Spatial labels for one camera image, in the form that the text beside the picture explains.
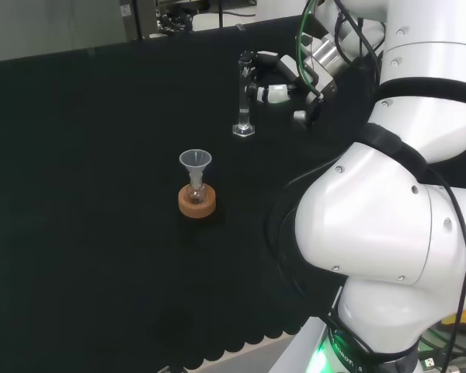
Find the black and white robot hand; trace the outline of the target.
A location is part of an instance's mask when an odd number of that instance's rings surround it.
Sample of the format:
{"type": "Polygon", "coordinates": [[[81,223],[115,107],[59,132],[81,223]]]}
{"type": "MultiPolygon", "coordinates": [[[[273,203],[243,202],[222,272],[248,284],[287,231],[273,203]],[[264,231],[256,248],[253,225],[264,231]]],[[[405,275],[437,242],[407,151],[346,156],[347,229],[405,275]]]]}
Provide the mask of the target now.
{"type": "Polygon", "coordinates": [[[295,110],[292,117],[304,129],[315,124],[323,104],[337,91],[334,78],[315,61],[298,68],[287,54],[244,51],[238,65],[240,76],[245,79],[243,97],[248,103],[274,106],[303,99],[305,108],[295,110]]]}

